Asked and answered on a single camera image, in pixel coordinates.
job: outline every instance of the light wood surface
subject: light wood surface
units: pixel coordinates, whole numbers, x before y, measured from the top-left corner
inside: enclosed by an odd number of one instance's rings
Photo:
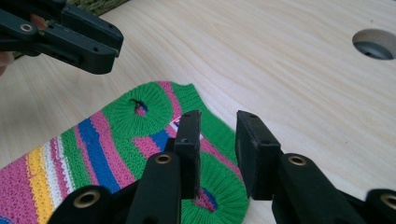
[[[396,60],[352,44],[363,29],[396,34],[395,12],[390,0],[130,1],[102,16],[125,36],[110,74],[41,55],[0,77],[0,167],[124,92],[171,80],[194,84],[233,128],[237,110],[257,114],[285,152],[353,196],[396,189]],[[245,223],[274,223],[270,205],[252,202]]]

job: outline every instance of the hole in sock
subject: hole in sock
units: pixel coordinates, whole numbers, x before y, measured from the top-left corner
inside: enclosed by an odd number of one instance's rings
[[[195,204],[207,209],[209,212],[218,210],[218,203],[215,197],[205,188],[199,191],[199,197],[195,200]]]
[[[137,100],[131,100],[131,101],[135,103],[134,113],[138,116],[145,117],[146,113],[148,112],[147,106],[141,101],[137,101]]]

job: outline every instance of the white stripe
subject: white stripe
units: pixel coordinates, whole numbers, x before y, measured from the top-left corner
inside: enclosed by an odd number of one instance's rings
[[[43,157],[46,170],[47,183],[49,185],[49,194],[52,199],[53,207],[57,207],[62,202],[62,194],[59,189],[58,177],[56,176],[55,164],[53,163],[50,151],[50,142],[43,146]]]
[[[180,124],[180,119],[181,119],[181,116],[180,117],[178,117],[178,118],[176,118],[176,119],[174,119],[174,120],[172,120],[170,123],[169,123],[169,125],[175,130],[175,132],[177,132],[177,130],[178,130],[178,125]],[[200,133],[199,134],[199,140],[202,140],[204,137],[202,136],[202,134]]]
[[[59,152],[59,155],[56,155],[56,156],[57,156],[57,158],[60,157],[60,159],[61,159],[62,169],[63,169],[63,174],[64,174],[64,181],[66,181],[67,194],[70,194],[75,190],[75,188],[74,188],[75,185],[71,178],[67,158],[64,156],[64,145],[62,144],[62,137],[58,136],[56,138],[56,141],[58,143],[58,152]]]

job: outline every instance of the colorful striped sock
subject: colorful striped sock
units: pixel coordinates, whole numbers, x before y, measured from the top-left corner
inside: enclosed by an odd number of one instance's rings
[[[150,82],[0,170],[0,223],[47,223],[74,190],[116,192],[142,176],[146,159],[175,137],[179,117],[201,116],[201,197],[182,202],[182,223],[241,223],[248,199],[234,155],[234,132],[192,85]]]

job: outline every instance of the black plastic part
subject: black plastic part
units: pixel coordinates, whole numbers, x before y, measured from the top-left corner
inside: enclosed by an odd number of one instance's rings
[[[30,14],[43,17],[48,26],[38,31]],[[44,53],[100,75],[111,71],[122,42],[116,26],[64,0],[3,0],[0,6],[0,51]]]
[[[277,183],[276,170],[283,152],[256,115],[237,112],[235,154],[247,196],[254,200],[272,200]]]
[[[272,203],[276,224],[300,224],[300,220],[282,185],[277,185]]]
[[[164,152],[175,152],[175,138],[168,138],[166,140]]]
[[[369,223],[396,224],[396,191],[372,189],[367,193],[364,210],[369,212]]]
[[[126,223],[180,223],[180,187],[177,154],[154,154],[148,158]]]
[[[307,157],[285,154],[279,179],[301,223],[366,223]]]
[[[341,190],[339,191],[343,195],[343,197],[349,202],[349,204],[353,207],[353,209],[367,222],[367,220],[369,219],[368,216],[370,215],[370,212],[368,213],[364,209],[364,201],[357,199],[352,195],[347,194]]]
[[[136,194],[137,186],[140,180],[136,180],[133,184],[115,192],[112,195],[112,222],[111,224],[124,224],[128,217],[129,208]]]
[[[180,157],[181,198],[194,199],[200,188],[201,112],[193,110],[180,118],[175,139],[175,153]]]
[[[111,223],[111,194],[99,186],[86,186],[68,195],[56,209],[49,224]]]

